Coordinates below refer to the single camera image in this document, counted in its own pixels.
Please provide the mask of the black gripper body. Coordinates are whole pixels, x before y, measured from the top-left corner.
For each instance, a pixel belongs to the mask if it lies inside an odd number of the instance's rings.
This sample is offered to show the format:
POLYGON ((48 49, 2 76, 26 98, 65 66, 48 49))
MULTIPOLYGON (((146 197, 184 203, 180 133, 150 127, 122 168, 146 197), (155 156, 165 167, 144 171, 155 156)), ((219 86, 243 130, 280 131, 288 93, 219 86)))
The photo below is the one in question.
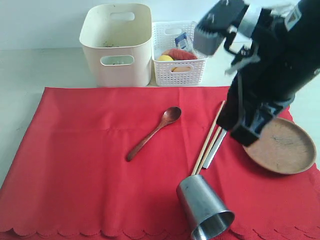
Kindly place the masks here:
POLYGON ((251 36, 259 61, 238 71, 227 100, 285 102, 320 68, 320 9, 294 7, 286 17, 263 9, 251 36))

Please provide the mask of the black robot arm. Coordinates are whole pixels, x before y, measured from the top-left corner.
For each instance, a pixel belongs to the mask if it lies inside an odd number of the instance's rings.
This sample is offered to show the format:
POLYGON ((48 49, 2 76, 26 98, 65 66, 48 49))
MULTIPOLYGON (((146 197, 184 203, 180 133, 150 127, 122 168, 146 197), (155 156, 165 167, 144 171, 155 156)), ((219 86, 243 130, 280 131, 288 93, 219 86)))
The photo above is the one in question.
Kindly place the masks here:
POLYGON ((231 63, 228 72, 235 77, 217 124, 248 147, 319 75, 320 3, 301 0, 287 16, 246 5, 234 25, 252 45, 231 63))

